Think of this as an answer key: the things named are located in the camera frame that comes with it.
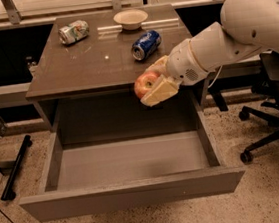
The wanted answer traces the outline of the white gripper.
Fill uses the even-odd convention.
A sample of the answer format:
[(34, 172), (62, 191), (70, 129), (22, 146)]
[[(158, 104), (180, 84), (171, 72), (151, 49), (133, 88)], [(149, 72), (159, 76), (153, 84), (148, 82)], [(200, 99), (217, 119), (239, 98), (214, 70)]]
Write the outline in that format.
[(164, 55), (146, 68), (146, 71), (156, 72), (161, 76), (141, 98), (140, 102), (145, 106), (156, 106), (173, 97), (178, 93), (181, 83), (191, 86), (207, 77), (209, 73), (200, 66), (193, 55), (190, 41), (189, 38), (182, 41), (168, 56)]

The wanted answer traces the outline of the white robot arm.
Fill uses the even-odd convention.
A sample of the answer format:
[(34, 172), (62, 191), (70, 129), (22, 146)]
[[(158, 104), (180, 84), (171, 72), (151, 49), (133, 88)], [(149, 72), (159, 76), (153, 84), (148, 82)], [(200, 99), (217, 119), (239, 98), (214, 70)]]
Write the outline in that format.
[(220, 19), (149, 67), (158, 78), (140, 97), (141, 103), (166, 101), (182, 85), (195, 85), (226, 64), (269, 50), (279, 54), (279, 0), (226, 0)]

